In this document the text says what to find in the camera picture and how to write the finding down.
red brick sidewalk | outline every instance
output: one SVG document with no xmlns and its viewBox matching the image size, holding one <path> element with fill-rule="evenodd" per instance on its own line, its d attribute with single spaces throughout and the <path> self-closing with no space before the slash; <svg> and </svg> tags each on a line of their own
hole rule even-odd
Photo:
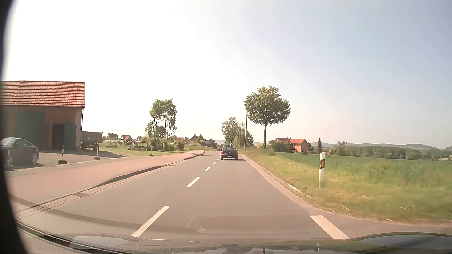
<svg viewBox="0 0 452 254">
<path fill-rule="evenodd" d="M 109 163 L 97 165 L 80 164 L 76 167 L 8 178 L 7 184 L 12 199 L 40 204 L 94 187 L 118 176 L 172 164 L 203 153 L 204 151 L 190 151 L 156 157 L 136 157 L 132 160 L 111 160 Z"/>
</svg>

trailer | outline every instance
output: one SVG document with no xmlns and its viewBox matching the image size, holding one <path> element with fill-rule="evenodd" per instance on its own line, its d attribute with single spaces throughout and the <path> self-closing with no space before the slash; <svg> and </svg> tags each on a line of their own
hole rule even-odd
<svg viewBox="0 0 452 254">
<path fill-rule="evenodd" d="M 96 152 L 102 143 L 102 132 L 82 132 L 82 143 L 80 148 L 84 152 L 86 148 L 93 148 Z"/>
</svg>

car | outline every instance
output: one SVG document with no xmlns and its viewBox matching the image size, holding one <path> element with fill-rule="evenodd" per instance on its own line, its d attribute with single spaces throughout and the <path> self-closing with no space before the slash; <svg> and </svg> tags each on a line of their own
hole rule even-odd
<svg viewBox="0 0 452 254">
<path fill-rule="evenodd" d="M 221 160 L 223 159 L 235 159 L 238 160 L 239 154 L 235 146 L 224 146 L 221 149 Z"/>
<path fill-rule="evenodd" d="M 23 138 L 6 137 L 0 141 L 3 156 L 11 155 L 10 163 L 26 162 L 36 164 L 39 160 L 39 151 L 32 143 Z"/>
</svg>

grass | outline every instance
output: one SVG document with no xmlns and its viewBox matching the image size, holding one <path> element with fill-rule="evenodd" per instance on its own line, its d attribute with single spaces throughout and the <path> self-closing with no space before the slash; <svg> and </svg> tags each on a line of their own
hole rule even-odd
<svg viewBox="0 0 452 254">
<path fill-rule="evenodd" d="M 305 200 L 324 210 L 411 223 L 452 220 L 449 162 L 327 155 L 323 188 L 318 188 L 319 155 L 263 149 L 240 152 L 295 186 L 307 195 Z"/>
<path fill-rule="evenodd" d="M 105 147 L 107 145 L 107 142 L 102 142 L 99 144 L 99 151 L 109 151 L 113 153 L 128 153 L 138 156 L 149 156 L 151 154 L 151 151 L 134 151 L 129 150 L 128 148 L 124 148 L 123 146 L 119 146 L 117 144 L 117 148 L 107 148 Z M 183 151 L 152 151 L 152 154 L 154 156 L 160 156 L 160 155 L 167 155 L 167 154 L 173 154 L 173 153 L 183 153 L 187 151 L 193 151 L 193 150 L 213 150 L 211 147 L 205 147 L 205 146 L 185 146 Z"/>
</svg>

bollard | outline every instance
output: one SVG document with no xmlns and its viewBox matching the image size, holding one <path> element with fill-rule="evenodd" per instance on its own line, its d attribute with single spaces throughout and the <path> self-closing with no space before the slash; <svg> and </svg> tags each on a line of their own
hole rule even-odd
<svg viewBox="0 0 452 254">
<path fill-rule="evenodd" d="M 13 158 L 11 157 L 10 150 L 11 149 L 8 147 L 8 155 L 6 156 L 6 164 L 4 166 L 6 170 L 13 170 Z"/>
<path fill-rule="evenodd" d="M 95 147 L 96 147 L 96 157 L 94 157 L 94 159 L 95 160 L 100 160 L 100 157 L 99 157 L 99 145 L 96 145 Z"/>
<path fill-rule="evenodd" d="M 320 183 L 323 181 L 323 173 L 325 171 L 325 152 L 320 153 L 320 169 L 319 169 L 319 188 Z"/>
<path fill-rule="evenodd" d="M 67 161 L 64 160 L 64 145 L 61 148 L 61 160 L 58 160 L 58 164 L 67 164 Z"/>
</svg>

